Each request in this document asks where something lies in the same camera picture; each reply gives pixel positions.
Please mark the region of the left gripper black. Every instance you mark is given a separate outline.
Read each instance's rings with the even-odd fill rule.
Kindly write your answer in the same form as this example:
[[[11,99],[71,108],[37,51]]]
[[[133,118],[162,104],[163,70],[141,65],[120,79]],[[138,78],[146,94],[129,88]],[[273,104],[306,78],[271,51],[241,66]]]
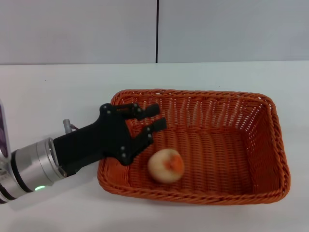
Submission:
[[[132,139],[126,120],[142,120],[158,114],[160,108],[157,103],[145,109],[137,103],[102,105],[94,123],[53,140],[58,164],[68,176],[109,157],[117,159],[124,166],[130,165],[133,158],[154,142],[153,133],[167,128],[167,121],[164,117],[154,121]]]

